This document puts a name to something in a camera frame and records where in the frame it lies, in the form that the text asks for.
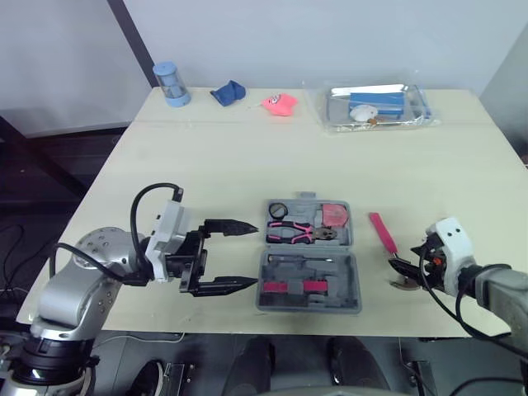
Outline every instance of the white table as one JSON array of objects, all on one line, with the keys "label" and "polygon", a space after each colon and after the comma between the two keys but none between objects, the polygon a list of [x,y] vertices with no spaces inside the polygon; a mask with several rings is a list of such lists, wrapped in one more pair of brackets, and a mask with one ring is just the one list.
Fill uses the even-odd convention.
[{"label": "white table", "polygon": [[[363,310],[357,316],[265,313],[255,307],[255,286],[225,297],[193,298],[178,280],[121,289],[106,329],[159,332],[236,332],[455,337],[464,331],[422,290],[389,285],[396,274],[367,214],[379,211],[402,257],[421,243],[438,219],[458,217],[472,238],[479,264],[506,262],[528,271],[528,173],[477,97],[466,91],[429,91],[442,118],[419,130],[330,135],[309,112],[301,90],[250,89],[247,98],[223,108],[206,89],[192,102],[168,107],[153,89],[126,130],[61,238],[76,243],[101,226],[129,229],[135,194],[153,182],[185,188],[183,203],[193,226],[206,218],[233,218],[264,230],[266,201],[316,191],[319,198],[347,201],[352,210]],[[273,117],[253,106],[278,92],[299,99],[295,114]],[[169,191],[154,191],[139,208],[147,233]],[[264,233],[207,241],[202,280],[256,277]],[[68,254],[59,254],[59,267]],[[18,320],[29,323],[47,280],[38,276]],[[453,306],[454,299],[442,296]],[[468,322],[483,331],[506,331],[499,319],[464,300]]]}]

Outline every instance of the red pliers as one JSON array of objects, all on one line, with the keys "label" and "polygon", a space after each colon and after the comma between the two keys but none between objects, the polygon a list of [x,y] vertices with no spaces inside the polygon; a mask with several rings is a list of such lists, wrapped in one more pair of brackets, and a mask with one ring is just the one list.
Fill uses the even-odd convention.
[{"label": "red pliers", "polygon": [[315,239],[329,240],[337,237],[337,231],[328,227],[314,228],[310,223],[296,223],[295,221],[270,221],[268,228],[285,227],[288,229],[298,229],[304,233],[291,238],[279,237],[277,235],[267,235],[268,243],[314,243]]}]

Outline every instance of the plastic bag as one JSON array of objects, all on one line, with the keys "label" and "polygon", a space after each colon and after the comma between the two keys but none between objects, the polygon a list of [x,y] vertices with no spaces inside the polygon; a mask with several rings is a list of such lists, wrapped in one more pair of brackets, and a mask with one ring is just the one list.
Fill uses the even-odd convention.
[{"label": "plastic bag", "polygon": [[344,82],[303,85],[308,104],[329,132],[409,129],[440,122],[418,85],[358,86]]}]

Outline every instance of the blue cloth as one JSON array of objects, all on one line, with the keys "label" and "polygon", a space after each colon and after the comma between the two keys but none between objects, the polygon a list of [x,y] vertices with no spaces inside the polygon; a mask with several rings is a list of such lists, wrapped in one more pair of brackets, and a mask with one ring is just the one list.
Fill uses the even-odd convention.
[{"label": "blue cloth", "polygon": [[246,96],[246,88],[238,82],[229,80],[229,82],[216,91],[211,91],[211,95],[224,107],[229,106],[234,101],[239,101]]}]

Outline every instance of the open tool case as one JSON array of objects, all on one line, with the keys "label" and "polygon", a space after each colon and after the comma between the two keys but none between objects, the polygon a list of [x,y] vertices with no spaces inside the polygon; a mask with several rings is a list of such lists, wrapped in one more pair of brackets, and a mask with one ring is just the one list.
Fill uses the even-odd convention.
[{"label": "open tool case", "polygon": [[[273,204],[282,204],[287,212],[273,213]],[[325,204],[340,205],[346,211],[346,223],[336,225],[325,215],[327,223],[332,224],[326,227]],[[296,200],[270,200],[266,225],[268,248],[262,254],[258,280],[259,309],[333,314],[361,311],[356,258],[348,250],[352,245],[352,224],[346,202],[317,200],[315,193],[307,192]],[[307,226],[313,236],[317,234],[321,239],[307,239]],[[321,229],[332,231],[321,233]]]}]

